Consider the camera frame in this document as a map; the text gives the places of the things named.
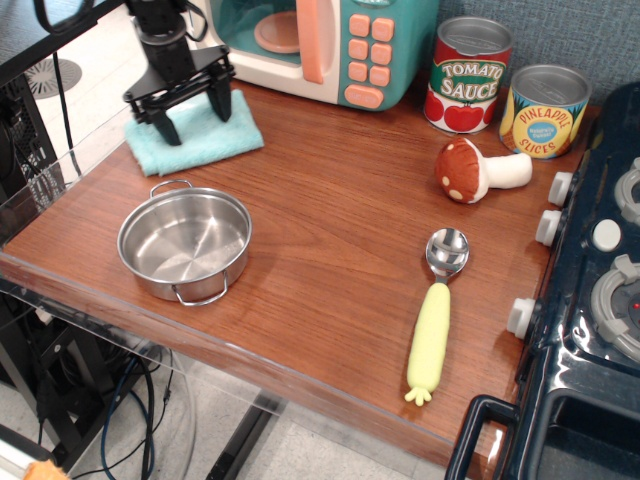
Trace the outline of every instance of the blue wall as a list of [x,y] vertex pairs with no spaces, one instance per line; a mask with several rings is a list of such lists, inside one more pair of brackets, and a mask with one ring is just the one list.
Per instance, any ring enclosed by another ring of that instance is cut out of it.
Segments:
[[514,33],[505,85],[520,67],[556,63],[582,70],[598,105],[616,87],[640,81],[640,0],[440,0],[438,24],[461,15]]

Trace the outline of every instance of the brown mushroom cap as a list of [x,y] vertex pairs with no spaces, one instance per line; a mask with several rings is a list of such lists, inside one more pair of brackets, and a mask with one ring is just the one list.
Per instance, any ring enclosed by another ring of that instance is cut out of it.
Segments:
[[480,187],[480,165],[476,151],[458,137],[447,143],[436,159],[436,178],[457,202],[473,203]]

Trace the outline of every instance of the pot handle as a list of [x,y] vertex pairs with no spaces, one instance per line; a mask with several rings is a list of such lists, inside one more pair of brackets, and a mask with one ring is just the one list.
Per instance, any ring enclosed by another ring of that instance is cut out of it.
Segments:
[[193,188],[193,185],[191,185],[191,182],[189,180],[167,180],[166,182],[159,183],[158,185],[153,187],[151,189],[151,192],[149,193],[149,198],[153,198],[153,194],[156,193],[157,189],[159,189],[160,187],[164,187],[165,185],[169,185],[171,183],[186,183],[187,185],[189,185],[189,188]]
[[[466,478],[480,431],[487,420],[496,421],[507,427],[503,448],[508,448],[513,436],[513,429],[520,420],[520,409],[516,405],[489,395],[475,397],[469,405],[464,424],[458,434],[449,467],[445,473],[445,480],[464,480]],[[499,457],[497,470],[503,467],[501,463],[504,462],[504,459],[503,453]]]
[[207,298],[206,300],[201,300],[199,302],[186,302],[182,298],[182,295],[180,295],[180,293],[178,292],[177,285],[171,285],[171,289],[173,290],[173,293],[176,294],[176,297],[178,297],[178,300],[180,301],[180,303],[185,307],[201,307],[203,305],[209,305],[210,303],[213,303],[216,300],[220,300],[222,297],[224,297],[227,294],[227,291],[229,291],[229,278],[226,270],[222,271],[222,276],[224,278],[224,289],[222,290],[222,292],[218,293],[217,295],[214,295],[211,298]]

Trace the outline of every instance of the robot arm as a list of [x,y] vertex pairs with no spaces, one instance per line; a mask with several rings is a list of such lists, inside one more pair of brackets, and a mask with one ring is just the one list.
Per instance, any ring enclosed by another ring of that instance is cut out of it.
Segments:
[[[71,18],[56,25],[49,23],[44,0],[34,0],[40,24],[52,34],[62,34],[78,25],[93,8],[94,0],[83,0]],[[180,137],[166,111],[207,92],[211,107],[224,122],[231,117],[230,81],[235,75],[226,45],[191,51],[186,37],[201,40],[187,32],[182,16],[188,10],[204,14],[188,0],[125,0],[133,17],[136,33],[149,61],[145,74],[124,94],[139,123],[153,124],[170,145],[180,145]]]

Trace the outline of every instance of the spoon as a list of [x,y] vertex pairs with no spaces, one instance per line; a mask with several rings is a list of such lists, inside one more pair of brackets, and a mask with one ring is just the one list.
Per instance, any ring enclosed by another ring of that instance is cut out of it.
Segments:
[[431,393],[440,383],[451,310],[447,281],[462,270],[468,258],[467,237],[454,228],[438,230],[427,243],[427,263],[436,282],[429,287],[418,314],[407,367],[411,391],[404,396],[419,407],[431,401]]

